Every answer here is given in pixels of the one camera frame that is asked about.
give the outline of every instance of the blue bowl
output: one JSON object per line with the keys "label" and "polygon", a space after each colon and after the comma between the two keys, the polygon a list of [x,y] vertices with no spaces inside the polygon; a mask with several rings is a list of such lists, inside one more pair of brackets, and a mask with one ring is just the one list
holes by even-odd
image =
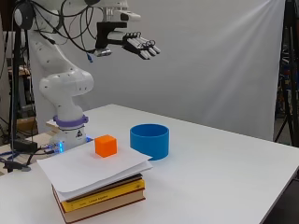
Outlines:
{"label": "blue bowl", "polygon": [[159,124],[141,124],[130,131],[131,148],[158,161],[168,156],[169,130]]}

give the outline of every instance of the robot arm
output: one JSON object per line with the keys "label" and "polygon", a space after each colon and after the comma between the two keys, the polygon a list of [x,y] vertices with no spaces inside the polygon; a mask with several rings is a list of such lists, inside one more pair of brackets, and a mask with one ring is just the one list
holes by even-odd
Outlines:
{"label": "robot arm", "polygon": [[148,60],[160,53],[155,46],[155,41],[141,37],[141,33],[129,33],[118,31],[121,38],[113,39],[116,29],[127,28],[127,23],[140,21],[140,15],[128,10],[126,0],[38,0],[20,4],[15,10],[16,23],[26,30],[38,30],[41,32],[60,33],[63,27],[65,35],[70,36],[64,24],[65,9],[73,7],[99,7],[103,12],[103,20],[97,23],[97,37],[95,48],[87,50],[97,57],[108,56],[112,52],[108,45],[120,45],[124,49]]}
{"label": "robot arm", "polygon": [[[73,7],[85,7],[75,15],[66,15],[64,10]],[[103,20],[97,23],[97,37],[94,49],[79,46],[74,37],[67,32],[64,18],[75,17],[91,7],[103,11]],[[39,89],[46,99],[56,108],[54,117],[60,132],[52,139],[58,143],[60,151],[86,143],[84,124],[88,122],[82,109],[75,105],[73,97],[93,89],[93,77],[90,73],[71,63],[62,53],[51,34],[61,35],[71,40],[77,48],[97,57],[111,54],[109,45],[122,46],[124,49],[148,60],[160,53],[153,40],[145,39],[141,33],[125,33],[119,29],[127,28],[130,21],[139,21],[140,16],[128,10],[126,0],[27,0],[21,1],[15,8],[15,21],[25,30],[30,30],[31,53],[45,71]]]}

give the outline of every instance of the tripod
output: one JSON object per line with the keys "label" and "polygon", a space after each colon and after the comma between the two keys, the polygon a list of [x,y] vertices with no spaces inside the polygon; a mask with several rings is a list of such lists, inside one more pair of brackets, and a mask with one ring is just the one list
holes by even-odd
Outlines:
{"label": "tripod", "polygon": [[[282,130],[284,129],[286,123],[289,124],[289,131],[292,146],[299,147],[299,121],[298,121],[298,103],[297,103],[297,62],[299,56],[298,48],[298,38],[297,38],[297,28],[296,28],[296,4],[294,0],[286,0],[284,22],[283,22],[283,32],[281,41],[281,54],[280,54],[280,67],[279,67],[279,81],[283,90],[283,98],[285,102],[286,119],[278,133],[276,141],[279,139]],[[291,96],[292,96],[292,114],[288,101],[288,92],[286,87],[286,80],[283,74],[283,60],[284,52],[283,47],[285,43],[288,43],[289,51],[289,68],[290,68],[290,83],[291,83]]]}

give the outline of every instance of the tabletop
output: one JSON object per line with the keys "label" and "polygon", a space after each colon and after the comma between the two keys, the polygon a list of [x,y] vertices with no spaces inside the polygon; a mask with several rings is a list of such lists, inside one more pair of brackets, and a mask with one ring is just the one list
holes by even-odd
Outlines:
{"label": "tabletop", "polygon": [[[79,223],[259,224],[299,164],[299,149],[108,105],[86,112],[90,137],[129,145],[130,128],[159,123],[170,130],[170,154],[144,173],[146,198]],[[9,224],[63,224],[49,180],[37,164],[0,177],[0,218]]]}

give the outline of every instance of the gray wall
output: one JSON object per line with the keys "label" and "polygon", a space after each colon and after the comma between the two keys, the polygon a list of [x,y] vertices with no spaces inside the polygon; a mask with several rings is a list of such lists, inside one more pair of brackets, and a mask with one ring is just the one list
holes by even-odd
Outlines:
{"label": "gray wall", "polygon": [[[155,39],[163,53],[142,61],[120,48],[93,58],[73,45],[65,55],[93,74],[94,90],[76,98],[84,109],[117,104],[272,139],[284,3],[280,0],[129,0],[143,21],[132,31]],[[85,37],[87,48],[94,41]],[[37,90],[41,131],[54,114]]]}

